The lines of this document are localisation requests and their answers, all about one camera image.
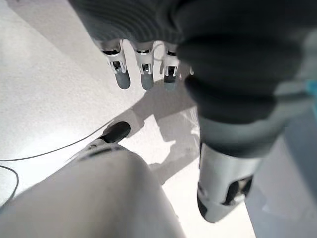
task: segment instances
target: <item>gray floor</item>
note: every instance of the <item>gray floor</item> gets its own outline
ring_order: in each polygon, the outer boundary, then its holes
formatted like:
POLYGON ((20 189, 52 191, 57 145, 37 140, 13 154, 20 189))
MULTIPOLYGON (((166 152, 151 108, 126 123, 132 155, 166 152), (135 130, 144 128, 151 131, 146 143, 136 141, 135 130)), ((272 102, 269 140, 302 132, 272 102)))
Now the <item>gray floor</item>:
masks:
MULTIPOLYGON (((125 42, 132 85, 119 89, 105 57, 65 0, 0 0, 0 16, 0 159, 44 153, 85 137, 113 118, 124 119, 133 131, 121 144, 150 164, 187 237, 255 237, 245 204, 216 224, 199 214, 199 129, 182 80, 175 92, 167 93, 156 61, 155 88, 145 92, 132 48, 125 42)), ((161 54, 158 48, 157 57, 161 54)), ((0 164, 19 173, 20 193, 98 135, 48 155, 0 164)), ((14 175, 0 168, 0 203, 14 185, 14 175)))

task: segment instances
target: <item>black rubber foot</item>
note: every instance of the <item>black rubber foot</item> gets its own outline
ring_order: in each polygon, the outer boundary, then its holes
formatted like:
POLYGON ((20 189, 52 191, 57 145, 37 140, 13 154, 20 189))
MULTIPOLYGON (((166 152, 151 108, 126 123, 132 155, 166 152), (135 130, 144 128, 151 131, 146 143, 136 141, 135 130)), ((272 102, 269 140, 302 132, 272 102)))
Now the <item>black rubber foot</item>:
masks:
POLYGON ((130 131, 130 124, 125 121, 120 121, 107 127, 99 139, 106 143, 118 143, 120 140, 125 138, 130 133, 130 131))

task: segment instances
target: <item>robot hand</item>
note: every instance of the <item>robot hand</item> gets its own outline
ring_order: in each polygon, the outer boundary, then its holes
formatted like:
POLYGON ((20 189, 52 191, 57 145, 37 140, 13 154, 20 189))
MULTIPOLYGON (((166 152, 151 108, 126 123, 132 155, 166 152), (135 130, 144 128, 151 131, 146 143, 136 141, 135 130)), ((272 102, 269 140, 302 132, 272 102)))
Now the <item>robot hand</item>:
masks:
POLYGON ((216 222, 248 195, 261 159, 313 99, 296 77, 305 38, 317 25, 313 0, 69 0, 108 58, 118 85, 130 86, 121 40, 153 86, 153 41, 165 42, 165 83, 178 59, 201 130, 198 205, 216 222))

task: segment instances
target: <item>gray rubber fingertip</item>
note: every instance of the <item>gray rubber fingertip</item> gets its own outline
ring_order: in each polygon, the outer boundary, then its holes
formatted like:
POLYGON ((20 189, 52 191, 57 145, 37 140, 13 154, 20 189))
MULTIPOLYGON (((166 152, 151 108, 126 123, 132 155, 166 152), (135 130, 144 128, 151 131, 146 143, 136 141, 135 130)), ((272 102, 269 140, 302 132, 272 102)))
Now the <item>gray rubber fingertip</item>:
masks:
POLYGON ((175 90, 176 88, 176 82, 173 83, 164 83, 164 88, 168 91, 168 92, 172 92, 175 90))
POLYGON ((176 88, 176 77, 164 76, 164 88, 168 91, 174 91, 176 88))
POLYGON ((128 71, 126 71, 125 73, 115 74, 115 78, 120 88, 128 89, 130 87, 131 81, 130 81, 130 76, 128 71))
POLYGON ((153 88, 153 74, 141 74, 141 84, 145 90, 153 88))

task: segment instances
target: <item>floor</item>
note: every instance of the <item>floor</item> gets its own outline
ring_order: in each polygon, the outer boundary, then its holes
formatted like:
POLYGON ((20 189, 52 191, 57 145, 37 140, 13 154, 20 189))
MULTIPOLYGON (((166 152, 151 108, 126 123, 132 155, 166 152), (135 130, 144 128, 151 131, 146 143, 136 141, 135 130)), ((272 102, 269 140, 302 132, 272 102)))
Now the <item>floor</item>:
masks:
MULTIPOLYGON (((199 128, 181 79, 174 92, 166 92, 156 61, 155 87, 145 92, 125 42, 132 83, 121 90, 65 0, 0 0, 0 16, 0 160, 42 154, 124 119, 132 133, 121 145, 144 158, 158 176, 188 238, 255 237, 245 204, 216 224, 199 214, 199 128)), ((158 47, 156 56, 161 54, 158 47)), ((0 165, 18 172, 21 193, 61 168, 100 132, 47 155, 0 165)), ((2 168, 0 181, 2 204, 16 182, 2 168)))

